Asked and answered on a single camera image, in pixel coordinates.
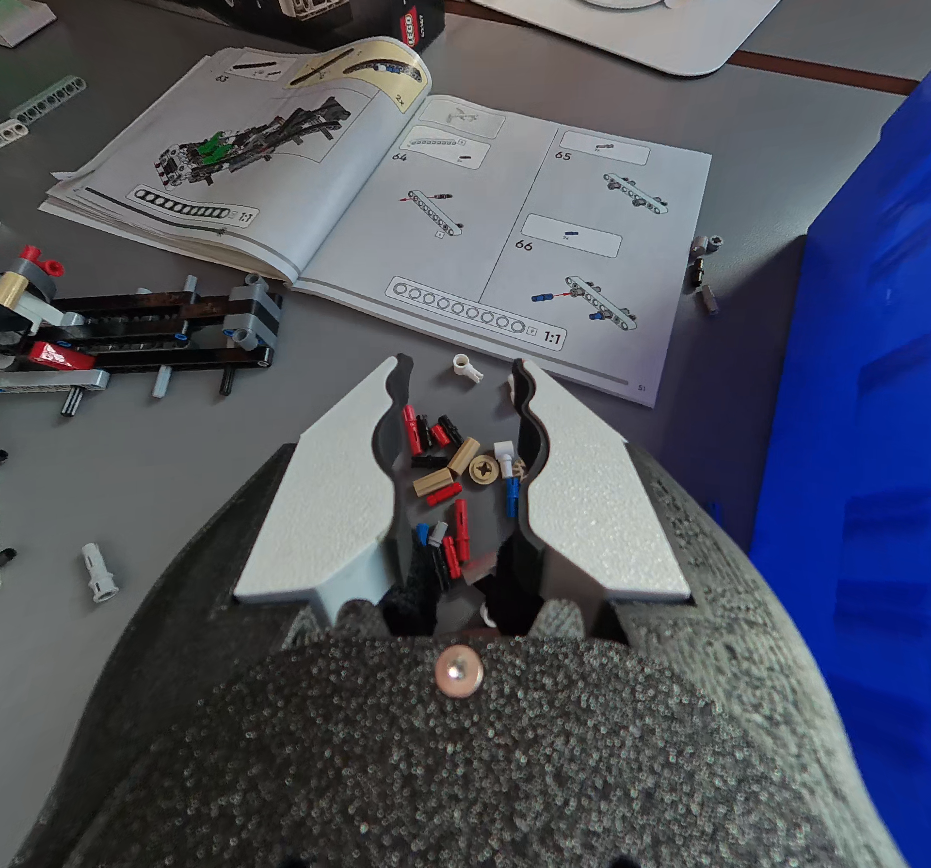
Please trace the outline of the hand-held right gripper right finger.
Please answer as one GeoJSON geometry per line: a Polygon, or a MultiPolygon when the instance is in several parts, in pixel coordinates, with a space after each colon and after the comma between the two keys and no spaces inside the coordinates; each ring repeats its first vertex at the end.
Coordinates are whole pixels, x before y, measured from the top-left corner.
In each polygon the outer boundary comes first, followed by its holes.
{"type": "Polygon", "coordinates": [[[544,599],[686,603],[690,586],[626,440],[530,360],[513,363],[518,573],[544,599]]]}

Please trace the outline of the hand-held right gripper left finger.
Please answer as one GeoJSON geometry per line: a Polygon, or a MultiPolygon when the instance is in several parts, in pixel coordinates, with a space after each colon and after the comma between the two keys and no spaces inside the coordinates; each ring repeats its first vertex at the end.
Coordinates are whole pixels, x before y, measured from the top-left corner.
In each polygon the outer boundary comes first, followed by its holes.
{"type": "Polygon", "coordinates": [[[303,434],[234,589],[241,603],[309,603],[323,625],[401,580],[392,467],[413,360],[387,358],[303,434]]]}

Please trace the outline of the pile of small lego pins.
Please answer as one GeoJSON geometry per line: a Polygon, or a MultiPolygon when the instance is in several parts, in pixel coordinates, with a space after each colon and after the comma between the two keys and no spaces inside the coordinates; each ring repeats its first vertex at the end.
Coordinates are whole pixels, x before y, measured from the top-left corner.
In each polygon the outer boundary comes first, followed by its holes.
{"type": "Polygon", "coordinates": [[[407,404],[401,411],[411,466],[417,472],[413,491],[431,509],[451,503],[451,520],[434,525],[420,523],[414,531],[415,554],[425,560],[442,593],[472,573],[470,513],[464,499],[464,481],[479,486],[500,483],[504,488],[506,517],[516,520],[526,465],[515,443],[494,443],[490,453],[479,441],[465,436],[447,416],[431,423],[407,404]]]}

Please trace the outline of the partly built lego truck chassis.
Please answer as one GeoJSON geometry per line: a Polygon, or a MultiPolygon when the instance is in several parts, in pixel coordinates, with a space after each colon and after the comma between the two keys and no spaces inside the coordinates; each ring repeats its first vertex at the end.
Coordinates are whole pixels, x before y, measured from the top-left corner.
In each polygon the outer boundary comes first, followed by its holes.
{"type": "Polygon", "coordinates": [[[57,299],[64,266],[26,246],[2,272],[1,391],[64,392],[62,415],[117,373],[154,373],[154,398],[174,373],[217,370],[229,396],[236,374],[269,367],[283,296],[257,274],[227,294],[203,295],[197,279],[174,292],[57,299]]]}

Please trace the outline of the light grey lego pin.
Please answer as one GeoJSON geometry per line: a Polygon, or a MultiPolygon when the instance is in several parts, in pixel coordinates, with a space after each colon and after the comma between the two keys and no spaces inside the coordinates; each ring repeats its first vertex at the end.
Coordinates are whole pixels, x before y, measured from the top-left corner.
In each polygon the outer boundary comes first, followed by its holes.
{"type": "Polygon", "coordinates": [[[85,544],[81,548],[84,564],[88,573],[88,588],[91,591],[93,603],[102,604],[119,593],[119,587],[108,569],[99,546],[95,542],[85,544]]]}

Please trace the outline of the open lego instruction booklet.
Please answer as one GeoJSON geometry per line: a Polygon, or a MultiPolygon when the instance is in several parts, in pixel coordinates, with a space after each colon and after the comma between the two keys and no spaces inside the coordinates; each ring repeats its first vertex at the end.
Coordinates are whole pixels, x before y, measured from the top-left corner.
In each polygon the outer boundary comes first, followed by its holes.
{"type": "Polygon", "coordinates": [[[431,84],[386,36],[224,48],[41,210],[653,407],[711,156],[431,84]]]}

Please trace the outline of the light grey long lego beam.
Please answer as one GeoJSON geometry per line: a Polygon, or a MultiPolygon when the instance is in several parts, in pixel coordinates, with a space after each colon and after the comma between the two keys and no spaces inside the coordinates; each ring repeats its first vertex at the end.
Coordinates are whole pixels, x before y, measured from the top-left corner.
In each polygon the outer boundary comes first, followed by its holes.
{"type": "Polygon", "coordinates": [[[66,76],[13,108],[9,117],[29,126],[70,101],[86,88],[87,83],[82,78],[75,75],[66,76]]]}

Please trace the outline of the blue plastic bin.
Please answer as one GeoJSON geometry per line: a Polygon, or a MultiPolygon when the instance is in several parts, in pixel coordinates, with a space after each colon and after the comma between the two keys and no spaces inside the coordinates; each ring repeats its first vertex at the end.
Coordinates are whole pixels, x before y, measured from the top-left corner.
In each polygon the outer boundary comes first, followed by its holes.
{"type": "Polygon", "coordinates": [[[930,77],[811,223],[751,560],[929,866],[930,77]]]}

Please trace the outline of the white square tile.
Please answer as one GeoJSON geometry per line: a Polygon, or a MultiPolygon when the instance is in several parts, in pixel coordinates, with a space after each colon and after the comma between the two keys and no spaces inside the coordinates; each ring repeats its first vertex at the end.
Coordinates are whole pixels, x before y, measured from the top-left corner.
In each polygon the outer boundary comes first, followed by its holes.
{"type": "Polygon", "coordinates": [[[14,48],[56,20],[51,8],[40,1],[1,0],[1,46],[14,48]]]}

